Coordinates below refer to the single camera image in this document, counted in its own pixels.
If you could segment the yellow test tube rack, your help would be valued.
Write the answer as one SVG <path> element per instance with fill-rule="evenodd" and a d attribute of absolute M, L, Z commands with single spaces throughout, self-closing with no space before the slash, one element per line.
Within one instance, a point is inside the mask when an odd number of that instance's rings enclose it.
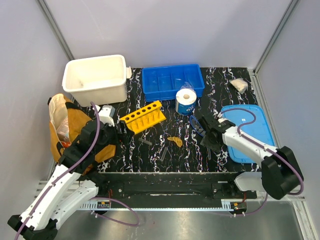
<path fill-rule="evenodd" d="M 161 111 L 162 103 L 157 100 L 148 104 L 134 112 L 120 118 L 129 130 L 135 135 L 153 127 L 154 125 L 166 120 L 165 115 Z"/>

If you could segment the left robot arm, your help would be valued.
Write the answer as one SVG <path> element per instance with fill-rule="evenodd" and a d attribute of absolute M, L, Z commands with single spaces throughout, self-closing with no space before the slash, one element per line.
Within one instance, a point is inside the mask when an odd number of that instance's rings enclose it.
<path fill-rule="evenodd" d="M 53 240 L 62 224 L 85 202 L 107 196 L 108 185 L 94 166 L 106 147 L 129 143 L 134 136 L 124 122 L 120 127 L 90 120 L 58 160 L 51 178 L 33 203 L 8 225 L 15 238 Z"/>

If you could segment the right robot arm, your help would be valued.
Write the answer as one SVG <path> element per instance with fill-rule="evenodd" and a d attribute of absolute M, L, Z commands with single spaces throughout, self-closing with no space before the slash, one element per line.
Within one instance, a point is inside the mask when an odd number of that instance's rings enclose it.
<path fill-rule="evenodd" d="M 227 186 L 228 194 L 239 198 L 246 191 L 264 191 L 273 199 L 286 195 L 300 195 L 304 191 L 304 177 L 293 151 L 266 144 L 226 118 L 199 119 L 204 130 L 201 144 L 213 151 L 221 145 L 235 148 L 253 160 L 259 172 L 243 172 Z"/>

